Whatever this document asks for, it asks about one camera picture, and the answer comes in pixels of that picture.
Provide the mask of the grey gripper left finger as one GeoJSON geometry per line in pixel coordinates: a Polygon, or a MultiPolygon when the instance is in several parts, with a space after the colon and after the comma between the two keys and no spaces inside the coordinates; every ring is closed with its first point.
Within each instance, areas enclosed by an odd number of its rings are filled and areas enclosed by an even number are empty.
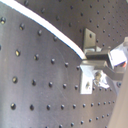
{"type": "Polygon", "coordinates": [[[86,58],[82,60],[82,65],[108,66],[109,68],[112,68],[113,62],[110,51],[87,52],[86,58]]]}

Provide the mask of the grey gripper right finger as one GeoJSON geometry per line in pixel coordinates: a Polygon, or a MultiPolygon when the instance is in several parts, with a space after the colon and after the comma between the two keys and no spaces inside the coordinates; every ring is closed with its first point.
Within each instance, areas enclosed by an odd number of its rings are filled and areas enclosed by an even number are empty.
{"type": "Polygon", "coordinates": [[[124,67],[116,67],[114,70],[105,66],[103,72],[114,81],[122,81],[126,69],[124,67]]]}

